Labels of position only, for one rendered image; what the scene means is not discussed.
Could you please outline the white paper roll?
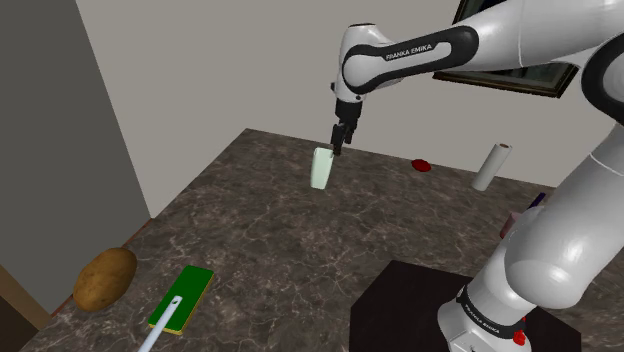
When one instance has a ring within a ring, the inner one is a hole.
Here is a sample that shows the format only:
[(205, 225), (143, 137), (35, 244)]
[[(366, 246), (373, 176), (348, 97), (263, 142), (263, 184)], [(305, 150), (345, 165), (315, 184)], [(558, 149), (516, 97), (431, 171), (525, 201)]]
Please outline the white paper roll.
[(485, 191), (511, 151), (512, 147), (508, 144), (495, 144), (473, 179), (471, 183), (472, 188), (478, 191)]

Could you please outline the brown potato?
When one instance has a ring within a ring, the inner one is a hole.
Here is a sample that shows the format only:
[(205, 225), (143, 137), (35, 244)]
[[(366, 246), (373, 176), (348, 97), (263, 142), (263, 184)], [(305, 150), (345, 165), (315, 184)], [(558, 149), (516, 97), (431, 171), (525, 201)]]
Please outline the brown potato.
[(95, 312), (119, 300), (137, 269), (136, 255), (125, 248), (110, 248), (96, 256), (78, 275), (73, 299), (80, 310)]

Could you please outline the dark robot stand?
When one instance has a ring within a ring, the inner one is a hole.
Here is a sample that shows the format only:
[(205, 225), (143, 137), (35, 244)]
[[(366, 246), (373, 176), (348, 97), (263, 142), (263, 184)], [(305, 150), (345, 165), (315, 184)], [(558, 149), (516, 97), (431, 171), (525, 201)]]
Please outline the dark robot stand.
[[(471, 278), (392, 260), (350, 313), (349, 352), (449, 352), (439, 307)], [(541, 308), (526, 316), (532, 352), (582, 352), (581, 333)]]

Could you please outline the pale green cup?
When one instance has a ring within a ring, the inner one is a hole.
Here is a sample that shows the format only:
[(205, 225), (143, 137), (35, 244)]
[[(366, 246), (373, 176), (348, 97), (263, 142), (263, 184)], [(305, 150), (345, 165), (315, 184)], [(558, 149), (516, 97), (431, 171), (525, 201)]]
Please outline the pale green cup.
[(331, 149), (317, 147), (314, 150), (310, 176), (310, 186), (312, 188), (320, 190), (326, 188), (333, 158), (334, 153)]

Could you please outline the dark framed wall picture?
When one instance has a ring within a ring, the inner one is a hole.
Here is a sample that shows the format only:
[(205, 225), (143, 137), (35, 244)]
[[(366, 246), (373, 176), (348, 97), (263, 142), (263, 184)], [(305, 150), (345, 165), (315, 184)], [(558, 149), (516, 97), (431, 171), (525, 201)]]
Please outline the dark framed wall picture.
[[(459, 22), (504, 0), (461, 0), (453, 22)], [(489, 72), (436, 72), (433, 79), (523, 94), (560, 98), (579, 69), (572, 64), (552, 63)]]

